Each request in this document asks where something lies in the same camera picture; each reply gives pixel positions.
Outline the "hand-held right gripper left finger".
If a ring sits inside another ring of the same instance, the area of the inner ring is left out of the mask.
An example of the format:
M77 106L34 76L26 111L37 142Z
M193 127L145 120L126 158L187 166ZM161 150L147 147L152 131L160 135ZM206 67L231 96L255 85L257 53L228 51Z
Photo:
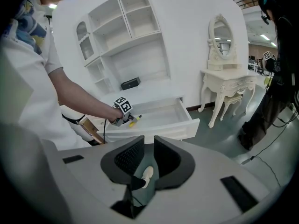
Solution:
M130 185L143 158L144 136L138 136L106 153L101 159L100 166L112 182Z

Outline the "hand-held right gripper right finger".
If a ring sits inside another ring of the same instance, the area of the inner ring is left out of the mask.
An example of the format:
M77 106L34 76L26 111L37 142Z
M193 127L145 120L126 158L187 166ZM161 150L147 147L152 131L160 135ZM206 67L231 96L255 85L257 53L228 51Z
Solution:
M157 135L154 137L154 159L159 173L155 190L179 188L195 170L195 160L189 152Z

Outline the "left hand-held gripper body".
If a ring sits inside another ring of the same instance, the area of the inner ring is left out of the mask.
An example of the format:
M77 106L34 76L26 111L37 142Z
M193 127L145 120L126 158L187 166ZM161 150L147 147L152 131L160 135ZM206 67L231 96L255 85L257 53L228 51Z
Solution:
M123 125L129 121L131 121L131 122L134 121L134 120L129 119L129 115L131 114L131 111L133 108L132 108L132 105L129 103L129 101L126 98L120 97L117 100L115 100L112 108L119 108L123 113L123 118L117 119L114 123L111 123L112 125L120 127L121 125Z

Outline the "person's left hand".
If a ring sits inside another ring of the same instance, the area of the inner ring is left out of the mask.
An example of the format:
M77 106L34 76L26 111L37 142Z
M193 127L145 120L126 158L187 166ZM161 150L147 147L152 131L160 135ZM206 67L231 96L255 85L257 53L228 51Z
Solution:
M119 108L109 108L107 119L110 123L114 123L117 119L122 119L123 113Z

